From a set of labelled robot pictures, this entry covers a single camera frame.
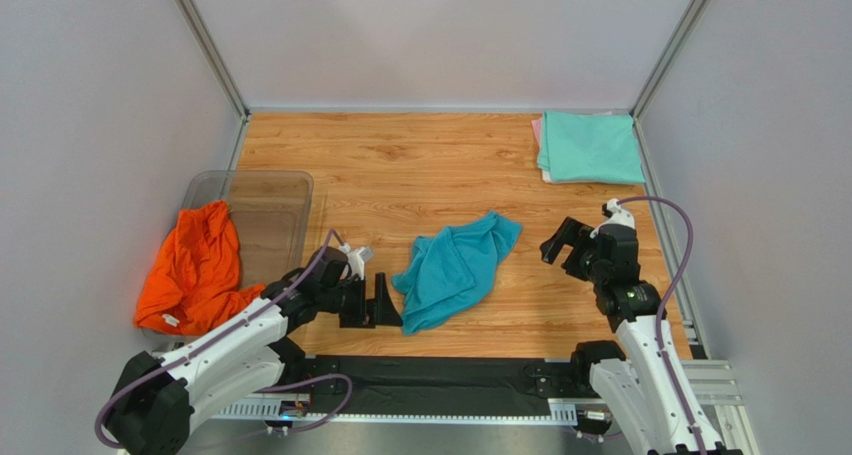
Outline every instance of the white wall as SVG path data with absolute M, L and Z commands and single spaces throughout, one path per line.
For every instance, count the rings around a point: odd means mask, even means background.
M 236 132 L 173 0 L 0 0 L 0 452 L 111 452 L 136 297 Z
M 252 107 L 630 108 L 690 0 L 195 0 Z
M 850 27 L 849 0 L 711 0 L 642 120 L 765 454 L 849 453 Z

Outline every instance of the wooden tabletop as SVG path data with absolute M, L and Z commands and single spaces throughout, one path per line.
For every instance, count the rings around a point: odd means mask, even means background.
M 290 336 L 307 353 L 337 355 L 568 358 L 579 342 L 614 339 L 595 307 L 592 285 L 541 262 L 539 245 L 566 216 L 600 223 L 601 204 L 643 193 L 641 186 L 550 185 L 536 166 L 535 114 L 255 114 L 240 170 L 304 170 L 314 179 L 304 258 L 329 228 L 353 247 L 369 245 L 372 274 L 402 272 L 418 235 L 463 225 L 495 210 L 523 225 L 497 270 L 494 291 L 443 326 L 403 336 L 399 328 L 340 329 L 319 314 Z M 645 203 L 637 222 L 642 277 L 662 293 L 669 283 Z M 397 309 L 402 296 L 389 286 Z M 691 358 L 672 300 L 669 319 L 681 357 Z

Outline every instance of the plastic bin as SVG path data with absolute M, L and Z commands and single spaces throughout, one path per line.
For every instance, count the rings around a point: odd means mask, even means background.
M 240 239 L 240 288 L 280 279 L 300 266 L 311 194 L 310 175 L 279 170 L 214 170 L 189 184 L 183 209 L 225 200 Z M 143 329 L 146 337 L 164 342 L 187 337 Z

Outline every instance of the orange garment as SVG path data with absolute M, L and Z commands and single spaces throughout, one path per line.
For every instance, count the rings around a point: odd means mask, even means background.
M 239 249 L 224 201 L 181 210 L 145 280 L 133 324 L 174 335 L 204 335 L 239 313 L 264 288 L 257 284 L 237 291 Z M 177 326 L 167 323 L 174 319 Z

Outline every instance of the cloth fold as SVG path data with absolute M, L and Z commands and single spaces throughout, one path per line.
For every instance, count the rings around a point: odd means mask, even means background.
M 546 182 L 644 183 L 630 115 L 545 112 L 533 133 Z
M 444 227 L 434 237 L 417 237 L 411 264 L 391 278 L 405 295 L 403 333 L 443 325 L 485 298 L 494 288 L 497 265 L 520 233 L 521 224 L 491 211 L 468 225 Z
M 224 201 L 181 210 L 160 247 L 133 323 L 173 335 L 204 335 L 244 309 L 264 285 L 237 290 L 237 229 Z

